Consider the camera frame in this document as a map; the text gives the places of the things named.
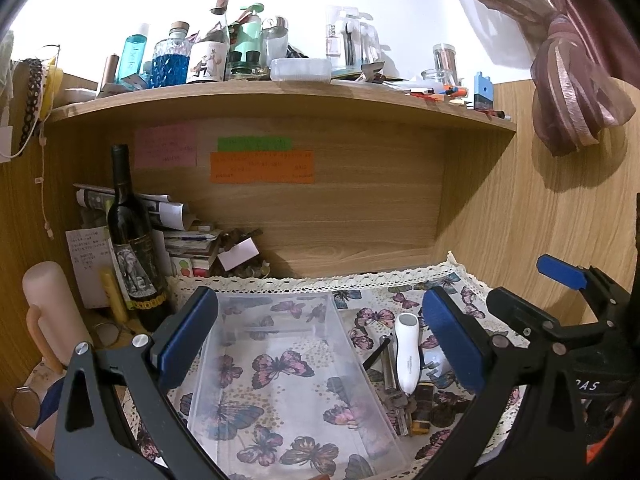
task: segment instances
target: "orange sticky note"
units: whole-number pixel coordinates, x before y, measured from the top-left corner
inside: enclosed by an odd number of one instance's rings
[[[211,153],[214,184],[313,184],[314,177],[314,152],[311,151]]]
[[[135,141],[136,169],[196,165],[196,131],[190,123],[137,130]]]

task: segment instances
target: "pink sticky note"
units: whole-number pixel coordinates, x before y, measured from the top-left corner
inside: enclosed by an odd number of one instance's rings
[[[254,241],[251,238],[247,238],[247,240],[234,245],[225,253],[220,253],[218,259],[225,270],[231,270],[258,254],[260,254],[260,251],[258,251]]]
[[[136,131],[134,167],[192,168],[196,165],[196,132],[192,124],[170,124]]]

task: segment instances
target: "blue liquid bottle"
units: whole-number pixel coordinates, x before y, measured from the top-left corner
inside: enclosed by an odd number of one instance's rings
[[[151,67],[151,88],[182,85],[187,82],[191,54],[191,42],[186,39],[188,31],[189,23],[172,23],[169,37],[156,44]]]
[[[149,34],[149,24],[142,23],[135,34],[129,36],[124,42],[120,66],[116,82],[126,85],[122,78],[131,74],[137,74],[142,67],[142,58],[145,55],[146,37]]]

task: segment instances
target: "blue liquid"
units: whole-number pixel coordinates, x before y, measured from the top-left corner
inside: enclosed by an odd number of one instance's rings
[[[189,56],[162,54],[152,61],[151,88],[183,85],[187,82]]]
[[[142,34],[129,36],[124,42],[124,49],[120,57],[117,80],[122,84],[121,79],[131,74],[137,74],[142,67],[142,57],[145,55],[146,37]]]

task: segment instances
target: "wooden shelf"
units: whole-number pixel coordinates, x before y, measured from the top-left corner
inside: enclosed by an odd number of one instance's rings
[[[516,124],[383,88],[228,81],[157,88],[56,108],[49,123],[151,124],[215,117],[313,117],[389,121],[437,130],[513,135]]]

